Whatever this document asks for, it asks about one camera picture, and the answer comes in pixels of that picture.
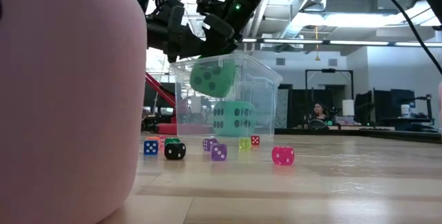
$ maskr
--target yellow die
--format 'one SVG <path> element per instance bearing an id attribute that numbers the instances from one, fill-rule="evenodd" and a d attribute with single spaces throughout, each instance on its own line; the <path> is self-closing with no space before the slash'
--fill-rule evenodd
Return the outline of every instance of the yellow die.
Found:
<path id="1" fill-rule="evenodd" d="M 240 138 L 240 149 L 250 149 L 251 139 L 250 138 Z"/>

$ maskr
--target transparent plastic box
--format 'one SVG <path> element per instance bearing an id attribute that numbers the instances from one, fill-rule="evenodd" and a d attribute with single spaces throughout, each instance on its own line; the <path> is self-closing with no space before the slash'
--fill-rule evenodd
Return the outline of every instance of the transparent plastic box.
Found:
<path id="1" fill-rule="evenodd" d="M 177 134 L 272 137 L 282 77 L 254 57 L 229 54 L 171 64 Z"/>

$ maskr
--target person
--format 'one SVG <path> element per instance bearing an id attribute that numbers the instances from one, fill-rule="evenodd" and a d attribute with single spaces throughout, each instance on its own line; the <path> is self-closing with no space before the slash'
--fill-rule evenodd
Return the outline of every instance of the person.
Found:
<path id="1" fill-rule="evenodd" d="M 315 108 L 314 108 L 314 112 L 315 112 L 315 117 L 317 120 L 326 120 L 327 119 L 327 115 L 325 115 L 325 107 L 320 104 L 320 103 L 316 103 L 315 104 Z"/>

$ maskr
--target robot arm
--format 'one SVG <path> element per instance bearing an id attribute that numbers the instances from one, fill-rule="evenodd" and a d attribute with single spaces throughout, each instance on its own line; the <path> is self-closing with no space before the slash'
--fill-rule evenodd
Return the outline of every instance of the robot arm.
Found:
<path id="1" fill-rule="evenodd" d="M 149 0 L 137 0 L 145 12 Z M 261 0 L 197 0 L 197 11 L 206 16 L 206 40 L 182 26 L 184 4 L 179 0 L 155 0 L 157 8 L 146 16 L 148 47 L 163 50 L 169 62 L 177 57 L 212 56 L 230 53 L 242 41 L 241 30 Z"/>

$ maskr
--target purple die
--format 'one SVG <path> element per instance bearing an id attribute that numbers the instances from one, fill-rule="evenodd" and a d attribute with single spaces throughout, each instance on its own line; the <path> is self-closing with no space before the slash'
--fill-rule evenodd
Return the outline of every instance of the purple die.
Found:
<path id="1" fill-rule="evenodd" d="M 212 144 L 217 144 L 218 140 L 216 138 L 205 138 L 204 141 L 202 141 L 202 148 L 205 151 L 210 151 L 210 147 Z"/>
<path id="2" fill-rule="evenodd" d="M 213 161 L 224 161 L 227 159 L 227 146 L 225 144 L 213 144 L 210 152 L 210 158 Z"/>

